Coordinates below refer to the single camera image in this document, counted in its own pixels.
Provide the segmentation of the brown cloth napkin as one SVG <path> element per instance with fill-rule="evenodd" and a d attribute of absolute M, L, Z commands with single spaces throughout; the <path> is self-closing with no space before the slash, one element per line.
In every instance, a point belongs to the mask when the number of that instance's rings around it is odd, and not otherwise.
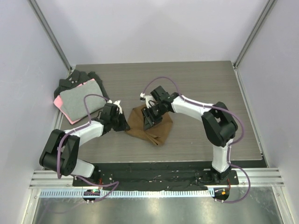
<path fill-rule="evenodd" d="M 142 108 L 144 107 L 145 105 L 141 105 L 131 110 L 127 120 L 130 130 L 126 131 L 126 133 L 132 137 L 150 142 L 155 146 L 161 146 L 166 142 L 171 132 L 173 121 L 170 115 L 166 113 L 162 116 L 162 122 L 148 130 L 144 130 L 142 114 Z"/>

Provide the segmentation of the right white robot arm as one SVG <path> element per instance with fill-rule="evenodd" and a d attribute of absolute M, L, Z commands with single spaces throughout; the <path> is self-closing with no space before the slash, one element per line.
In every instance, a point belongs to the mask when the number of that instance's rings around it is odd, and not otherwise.
<path fill-rule="evenodd" d="M 216 184 L 227 180 L 231 170 L 228 147 L 233 142 L 238 125 L 224 103 L 204 104 L 177 92 L 169 94 L 162 86 L 150 95 L 141 93 L 140 100 L 146 103 L 142 109 L 144 130 L 161 123 L 163 115 L 168 112 L 184 114 L 202 122 L 206 137 L 213 145 L 211 179 Z"/>

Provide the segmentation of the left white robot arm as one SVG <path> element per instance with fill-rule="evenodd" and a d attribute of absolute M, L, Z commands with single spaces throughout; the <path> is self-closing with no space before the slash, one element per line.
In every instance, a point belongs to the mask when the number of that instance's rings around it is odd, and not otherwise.
<path fill-rule="evenodd" d="M 122 132 L 129 129 L 120 101 L 108 102 L 98 118 L 93 118 L 75 129 L 53 130 L 40 156 L 39 164 L 55 171 L 58 176 L 81 176 L 87 185 L 95 186 L 100 175 L 96 172 L 95 165 L 78 159 L 79 147 L 111 130 Z"/>

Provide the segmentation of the pink cloth napkin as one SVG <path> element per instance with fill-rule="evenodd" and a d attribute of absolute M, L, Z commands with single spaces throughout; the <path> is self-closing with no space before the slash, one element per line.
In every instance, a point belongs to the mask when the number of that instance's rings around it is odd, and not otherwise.
<path fill-rule="evenodd" d="M 66 117 L 71 125 L 87 115 L 83 99 L 89 93 L 88 88 L 96 84 L 95 79 L 79 84 L 77 87 L 62 91 L 55 99 L 54 105 Z"/>

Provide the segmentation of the black cloth pile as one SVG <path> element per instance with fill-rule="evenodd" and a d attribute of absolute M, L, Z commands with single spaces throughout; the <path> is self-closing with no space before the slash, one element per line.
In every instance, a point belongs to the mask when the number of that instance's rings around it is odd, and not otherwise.
<path fill-rule="evenodd" d="M 99 87 L 96 87 L 96 90 L 89 90 L 88 94 L 90 94 L 90 93 L 98 94 L 98 95 L 101 94 L 106 99 L 109 99 L 109 96 L 104 88 L 103 81 L 94 71 L 86 73 L 84 71 L 79 71 L 79 70 L 74 70 L 68 78 L 59 80 L 59 85 L 56 88 L 56 90 L 54 91 L 54 99 L 62 91 L 73 89 L 73 88 L 77 87 L 79 84 L 87 82 L 91 79 L 95 79 L 95 81 Z"/>

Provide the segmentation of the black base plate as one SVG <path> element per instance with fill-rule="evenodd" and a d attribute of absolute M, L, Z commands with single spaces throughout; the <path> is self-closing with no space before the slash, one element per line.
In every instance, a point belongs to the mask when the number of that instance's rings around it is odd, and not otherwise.
<path fill-rule="evenodd" d="M 109 184 L 118 181 L 119 191 L 183 191 L 239 184 L 235 170 L 226 171 L 225 176 L 217 175 L 210 161 L 96 163 L 87 181 L 78 178 L 73 185 L 94 183 L 110 190 Z"/>

